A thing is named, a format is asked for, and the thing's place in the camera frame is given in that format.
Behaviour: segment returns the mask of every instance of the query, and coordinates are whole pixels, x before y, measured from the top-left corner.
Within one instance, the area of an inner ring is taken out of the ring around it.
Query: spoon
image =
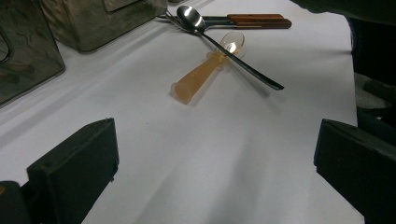
[[[220,44],[232,54],[237,54],[244,45],[244,42],[244,35],[240,32],[233,31],[225,35],[221,39]],[[182,104],[188,104],[213,71],[229,61],[226,55],[219,50],[209,52],[207,54],[207,60],[204,63],[190,71],[179,82],[172,84],[172,96]]]
[[[284,89],[282,85],[276,83],[271,78],[266,77],[265,75],[261,74],[259,71],[250,67],[248,64],[244,63],[242,60],[231,54],[230,51],[222,47],[218,42],[216,42],[210,36],[204,34],[205,21],[203,17],[199,14],[199,12],[195,10],[193,7],[188,7],[188,6],[178,7],[177,17],[185,30],[189,31],[190,33],[205,37],[212,44],[214,44],[219,50],[221,50],[225,55],[227,55],[230,59],[238,63],[241,67],[247,70],[251,75],[256,77],[258,80],[267,84],[274,90],[280,91]]]

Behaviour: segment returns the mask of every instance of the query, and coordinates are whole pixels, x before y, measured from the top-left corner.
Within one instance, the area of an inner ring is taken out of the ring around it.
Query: silver spoon
[[[193,7],[181,6],[177,9],[177,17],[183,26],[184,30],[187,30],[190,33],[200,35],[209,40],[212,44],[214,44],[219,50],[221,50],[225,55],[227,55],[234,62],[238,63],[241,67],[247,70],[251,75],[256,77],[261,82],[267,84],[274,90],[280,91],[283,90],[284,87],[277,82],[273,81],[271,78],[266,77],[259,71],[250,67],[247,63],[244,63],[242,60],[234,56],[227,49],[225,49],[222,45],[216,42],[214,39],[204,34],[205,31],[205,21],[203,17],[199,14],[197,10]]]

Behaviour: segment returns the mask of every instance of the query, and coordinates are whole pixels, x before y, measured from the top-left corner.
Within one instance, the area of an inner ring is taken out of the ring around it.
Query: fork
[[[180,23],[180,21],[176,19],[168,9],[166,9],[165,11],[165,17],[179,29],[183,30],[184,32],[191,33],[190,31],[184,28],[184,26]]]

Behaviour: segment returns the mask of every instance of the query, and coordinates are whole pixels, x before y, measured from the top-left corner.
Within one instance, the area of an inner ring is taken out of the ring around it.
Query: table
[[[313,164],[322,119],[357,122],[346,20],[287,0],[183,4],[203,15],[290,19],[289,30],[242,31],[239,55],[285,90],[233,63],[179,103],[171,84],[214,48],[158,20],[93,54],[59,44],[65,73],[0,109],[0,179],[24,184],[32,162],[84,125],[114,118],[120,169],[86,224],[363,223]]]

